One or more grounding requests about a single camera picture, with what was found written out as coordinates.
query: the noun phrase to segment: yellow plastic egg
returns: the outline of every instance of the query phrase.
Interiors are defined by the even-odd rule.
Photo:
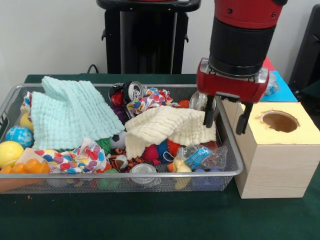
[[[28,129],[31,130],[31,132],[34,132],[34,125],[32,124],[31,121],[29,121],[27,112],[22,115],[21,120],[20,120],[20,125],[27,127]]]
[[[24,148],[15,141],[0,143],[0,168],[15,165],[23,152]]]

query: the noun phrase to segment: wire basket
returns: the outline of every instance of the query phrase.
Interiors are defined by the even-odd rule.
[[[94,84],[109,104],[111,84]],[[170,91],[175,102],[189,100],[197,91],[194,84],[150,84]],[[41,84],[22,84],[9,92],[0,107],[0,142],[8,129],[20,124],[20,106],[27,92],[41,92]],[[243,161],[236,144],[225,109],[216,98],[215,123],[218,146],[228,148],[226,167],[220,172],[168,172],[166,164],[156,167],[156,173],[80,173],[80,174],[0,174],[2,194],[47,194],[47,193],[102,193],[102,192],[174,192],[174,191],[223,191],[231,179],[243,170]]]

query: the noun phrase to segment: plastic bag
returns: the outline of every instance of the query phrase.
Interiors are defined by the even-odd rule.
[[[277,77],[276,77],[276,75],[274,73],[270,72],[269,73],[269,83],[268,83],[268,85],[266,87],[264,95],[265,96],[270,96],[270,95],[275,94],[279,90],[280,90],[280,87],[279,87],[278,82],[277,82]]]
[[[226,167],[228,148],[213,151],[202,145],[189,145],[184,149],[185,163],[192,169],[223,169]]]

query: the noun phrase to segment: red spiky ball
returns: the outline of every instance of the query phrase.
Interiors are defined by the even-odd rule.
[[[141,157],[145,162],[153,163],[155,166],[160,164],[159,154],[155,144],[146,147]]]
[[[182,146],[168,139],[168,148],[169,148],[169,153],[172,156],[176,157],[178,153],[178,148],[182,148]]]

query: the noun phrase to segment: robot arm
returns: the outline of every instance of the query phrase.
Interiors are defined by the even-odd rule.
[[[246,131],[254,103],[266,91],[269,71],[262,68],[288,0],[215,0],[209,59],[198,67],[197,86],[208,95],[204,125],[213,124],[212,101],[221,96],[245,105],[236,133]]]

